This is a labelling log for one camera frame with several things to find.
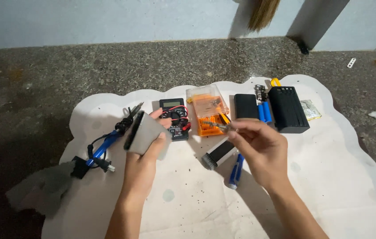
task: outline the granite floor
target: granite floor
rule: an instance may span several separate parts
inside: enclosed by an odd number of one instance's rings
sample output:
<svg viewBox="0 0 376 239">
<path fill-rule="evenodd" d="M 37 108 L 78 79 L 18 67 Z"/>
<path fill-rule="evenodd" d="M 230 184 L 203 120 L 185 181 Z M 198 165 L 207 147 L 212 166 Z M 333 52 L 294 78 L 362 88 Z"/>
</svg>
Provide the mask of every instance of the granite floor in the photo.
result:
<svg viewBox="0 0 376 239">
<path fill-rule="evenodd" d="M 352 57 L 357 61 L 347 68 Z M 376 161 L 376 52 L 302 55 L 285 37 L 137 42 L 0 50 L 0 238 L 38 238 L 44 218 L 14 213 L 4 193 L 53 166 L 72 139 L 76 104 L 96 93 L 166 91 L 251 77 L 306 74 L 332 93 Z"/>
</svg>

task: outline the broom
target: broom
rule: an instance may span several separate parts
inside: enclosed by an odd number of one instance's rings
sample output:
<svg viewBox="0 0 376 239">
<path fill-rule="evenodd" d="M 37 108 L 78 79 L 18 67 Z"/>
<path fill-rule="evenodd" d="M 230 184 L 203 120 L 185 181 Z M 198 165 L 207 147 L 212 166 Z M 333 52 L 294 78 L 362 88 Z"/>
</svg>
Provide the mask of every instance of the broom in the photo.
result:
<svg viewBox="0 0 376 239">
<path fill-rule="evenodd" d="M 266 26 L 269 26 L 281 0 L 256 1 L 250 22 L 248 23 L 248 28 L 252 31 L 260 31 Z"/>
</svg>

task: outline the white wall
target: white wall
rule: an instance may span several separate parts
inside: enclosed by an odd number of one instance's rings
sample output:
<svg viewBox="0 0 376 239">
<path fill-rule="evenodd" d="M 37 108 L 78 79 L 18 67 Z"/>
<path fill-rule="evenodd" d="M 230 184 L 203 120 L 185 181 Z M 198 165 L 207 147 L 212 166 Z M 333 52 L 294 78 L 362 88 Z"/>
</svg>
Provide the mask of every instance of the white wall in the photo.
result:
<svg viewBox="0 0 376 239">
<path fill-rule="evenodd" d="M 246 37 L 285 36 L 303 2 L 281 0 L 271 25 Z M 227 38 L 237 8 L 233 0 L 0 0 L 0 48 Z"/>
<path fill-rule="evenodd" d="M 314 50 L 353 51 L 376 48 L 376 0 L 350 0 Z"/>
</svg>

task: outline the multimeter display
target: multimeter display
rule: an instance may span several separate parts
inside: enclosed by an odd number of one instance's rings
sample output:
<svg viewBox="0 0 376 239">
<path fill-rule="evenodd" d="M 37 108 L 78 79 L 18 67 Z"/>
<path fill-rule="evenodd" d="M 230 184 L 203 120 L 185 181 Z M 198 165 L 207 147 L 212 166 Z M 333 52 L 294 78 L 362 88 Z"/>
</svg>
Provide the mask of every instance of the multimeter display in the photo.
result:
<svg viewBox="0 0 376 239">
<path fill-rule="evenodd" d="M 180 105 L 181 105 L 181 103 L 179 101 L 163 102 L 163 106 L 161 106 L 161 107 L 175 107 L 175 106 L 180 106 Z"/>
<path fill-rule="evenodd" d="M 188 130 L 183 130 L 182 128 L 188 123 L 187 112 L 185 111 L 184 99 L 165 99 L 160 100 L 160 107 L 163 109 L 163 114 L 160 116 L 162 119 L 171 118 L 172 126 L 169 128 L 169 132 L 172 133 L 173 141 L 181 141 L 188 139 Z"/>
</svg>

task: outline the yellow tool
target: yellow tool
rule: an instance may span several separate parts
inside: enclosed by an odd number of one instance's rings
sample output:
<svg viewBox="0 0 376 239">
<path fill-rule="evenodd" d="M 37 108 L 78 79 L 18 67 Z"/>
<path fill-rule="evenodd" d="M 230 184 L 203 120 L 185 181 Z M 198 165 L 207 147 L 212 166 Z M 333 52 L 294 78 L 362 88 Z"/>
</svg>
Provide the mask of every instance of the yellow tool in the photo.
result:
<svg viewBox="0 0 376 239">
<path fill-rule="evenodd" d="M 271 85 L 271 86 L 281 86 L 281 83 L 279 83 L 278 78 L 273 78 L 273 79 L 270 81 L 270 85 Z"/>
</svg>

